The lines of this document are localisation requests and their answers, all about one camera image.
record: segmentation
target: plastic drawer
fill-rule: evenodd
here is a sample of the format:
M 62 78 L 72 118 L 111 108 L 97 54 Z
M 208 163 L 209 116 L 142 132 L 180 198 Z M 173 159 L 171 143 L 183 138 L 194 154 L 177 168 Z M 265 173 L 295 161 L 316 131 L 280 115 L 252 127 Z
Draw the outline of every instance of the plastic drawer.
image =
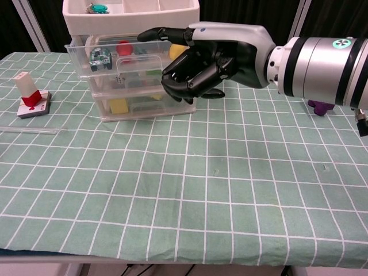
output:
M 142 97 L 95 98 L 101 121 L 136 120 L 195 112 L 195 103 L 176 102 L 167 94 Z
M 121 37 L 108 42 L 88 38 L 85 46 L 75 46 L 73 40 L 66 49 L 79 77 L 96 78 L 123 73 L 149 75 L 162 71 L 171 63 L 170 46 L 168 41 L 140 43 Z
M 119 76 L 102 76 L 88 81 L 94 98 L 166 94 L 161 85 L 160 71 L 153 75 L 124 73 Z

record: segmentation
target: robotic hand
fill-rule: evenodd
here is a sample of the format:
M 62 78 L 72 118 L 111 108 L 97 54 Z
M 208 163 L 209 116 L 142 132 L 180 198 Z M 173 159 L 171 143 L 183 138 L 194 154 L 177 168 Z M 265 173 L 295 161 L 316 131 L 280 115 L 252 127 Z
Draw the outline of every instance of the robotic hand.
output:
M 277 46 L 262 26 L 199 22 L 186 29 L 153 28 L 139 41 L 169 40 L 190 48 L 163 70 L 162 85 L 176 101 L 221 98 L 214 87 L 231 79 L 252 88 L 271 82 L 281 94 L 355 109 L 368 135 L 368 40 L 294 37 Z

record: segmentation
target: green tablecloth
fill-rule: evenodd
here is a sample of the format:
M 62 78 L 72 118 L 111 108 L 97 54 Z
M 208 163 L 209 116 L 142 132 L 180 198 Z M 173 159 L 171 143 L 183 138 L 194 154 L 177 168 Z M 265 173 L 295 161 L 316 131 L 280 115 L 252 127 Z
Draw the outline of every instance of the green tablecloth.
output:
M 21 71 L 52 93 L 49 115 L 16 117 Z M 102 123 L 67 54 L 6 57 L 0 124 L 66 130 L 0 133 L 0 248 L 368 268 L 368 139 L 353 113 L 224 87 L 192 115 Z

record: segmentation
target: white block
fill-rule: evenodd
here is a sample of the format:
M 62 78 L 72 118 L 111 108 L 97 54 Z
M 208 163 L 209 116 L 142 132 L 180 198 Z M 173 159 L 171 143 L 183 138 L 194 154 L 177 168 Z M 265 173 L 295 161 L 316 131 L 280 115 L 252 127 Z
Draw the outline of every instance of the white block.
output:
M 22 97 L 28 98 L 37 91 L 37 87 L 28 72 L 20 73 L 15 78 L 13 78 L 13 80 L 15 81 L 16 86 L 18 87 Z

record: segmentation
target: yellow object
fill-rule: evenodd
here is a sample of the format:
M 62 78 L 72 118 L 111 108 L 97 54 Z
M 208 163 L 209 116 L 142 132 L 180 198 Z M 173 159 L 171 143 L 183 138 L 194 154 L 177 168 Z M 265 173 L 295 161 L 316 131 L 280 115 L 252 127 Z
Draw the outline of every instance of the yellow object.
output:
M 188 48 L 189 48 L 188 46 L 173 44 L 171 45 L 170 50 L 168 51 L 168 56 L 170 57 L 171 60 L 174 60 Z
M 121 114 L 128 113 L 129 108 L 126 99 L 111 99 L 109 100 L 111 113 L 113 114 Z
M 153 96 L 151 96 L 152 99 L 155 99 L 157 101 L 160 101 L 162 99 L 162 97 L 163 97 L 162 95 L 153 95 Z

